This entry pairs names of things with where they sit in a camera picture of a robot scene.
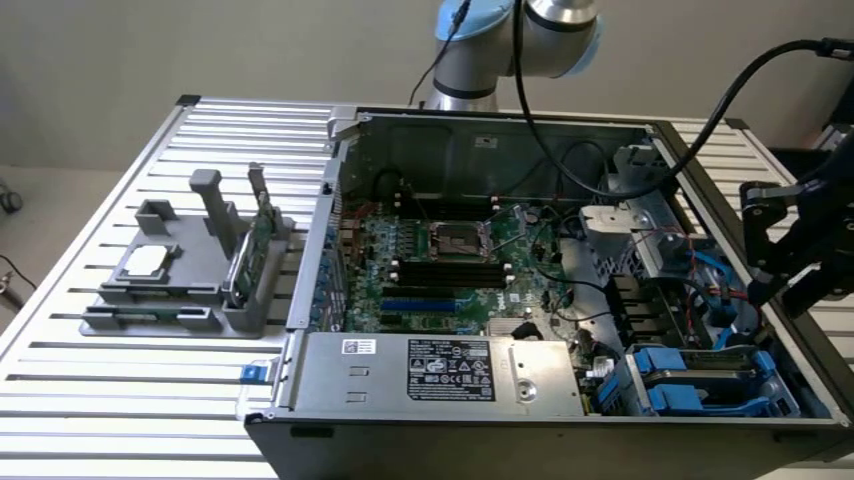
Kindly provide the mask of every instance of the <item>blue pcie slot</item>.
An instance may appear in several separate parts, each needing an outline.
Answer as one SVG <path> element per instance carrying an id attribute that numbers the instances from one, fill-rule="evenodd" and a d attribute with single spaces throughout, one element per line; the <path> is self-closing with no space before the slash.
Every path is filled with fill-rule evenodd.
<path id="1" fill-rule="evenodd" d="M 457 312 L 457 302 L 383 300 L 379 309 L 395 312 Z"/>

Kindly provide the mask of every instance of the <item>white wall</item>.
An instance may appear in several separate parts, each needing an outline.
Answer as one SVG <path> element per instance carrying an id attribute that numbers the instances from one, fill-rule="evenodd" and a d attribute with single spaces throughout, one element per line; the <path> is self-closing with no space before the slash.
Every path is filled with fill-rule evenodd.
<path id="1" fill-rule="evenodd" d="M 0 163 L 123 169 L 182 93 L 403 103 L 439 0 L 0 0 Z M 531 80 L 534 108 L 704 116 L 768 47 L 854 37 L 850 0 L 601 0 L 590 70 Z M 733 115 L 802 144 L 852 76 L 781 59 Z M 509 82 L 505 107 L 515 107 Z"/>

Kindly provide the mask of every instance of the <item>warning label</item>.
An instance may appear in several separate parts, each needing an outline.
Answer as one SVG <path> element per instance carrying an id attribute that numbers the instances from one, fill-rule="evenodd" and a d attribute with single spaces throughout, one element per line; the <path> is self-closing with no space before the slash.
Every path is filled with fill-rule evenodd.
<path id="1" fill-rule="evenodd" d="M 490 342 L 410 340 L 407 360 L 413 400 L 495 401 Z"/>

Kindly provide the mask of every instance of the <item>floor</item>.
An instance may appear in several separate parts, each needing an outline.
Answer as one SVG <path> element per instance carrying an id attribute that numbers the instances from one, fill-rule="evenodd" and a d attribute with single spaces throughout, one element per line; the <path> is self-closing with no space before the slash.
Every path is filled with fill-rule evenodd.
<path id="1" fill-rule="evenodd" d="M 123 172 L 0 166 L 0 178 L 24 197 L 24 208 L 0 212 L 0 254 L 10 257 L 24 275 L 44 279 L 68 244 L 90 220 Z M 0 274 L 7 266 L 0 265 Z M 12 288 L 28 298 L 32 289 L 20 279 Z M 0 332 L 15 314 L 0 308 Z"/>

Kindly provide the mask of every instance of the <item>slotted aluminum surface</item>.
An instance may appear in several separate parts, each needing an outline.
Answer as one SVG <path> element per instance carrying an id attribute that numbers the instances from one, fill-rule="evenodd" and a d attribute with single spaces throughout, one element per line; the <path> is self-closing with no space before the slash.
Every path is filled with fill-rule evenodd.
<path id="1" fill-rule="evenodd" d="M 235 420 L 241 366 L 279 353 L 305 229 L 329 160 L 330 106 L 204 98 L 176 107 L 104 205 L 0 338 L 0 479 L 273 479 L 273 469 Z M 692 142 L 702 121 L 669 119 Z M 768 152 L 725 125 L 700 160 L 738 209 L 738 183 L 788 181 Z M 79 314 L 95 300 L 136 233 L 147 198 L 202 212 L 188 177 L 218 168 L 227 200 L 247 213 L 249 163 L 265 164 L 273 201 L 301 232 L 289 252 L 261 340 L 83 337 Z M 854 300 L 813 314 L 854 363 Z M 250 401 L 271 395 L 251 387 Z M 832 468 L 786 469 L 774 478 L 834 478 Z"/>

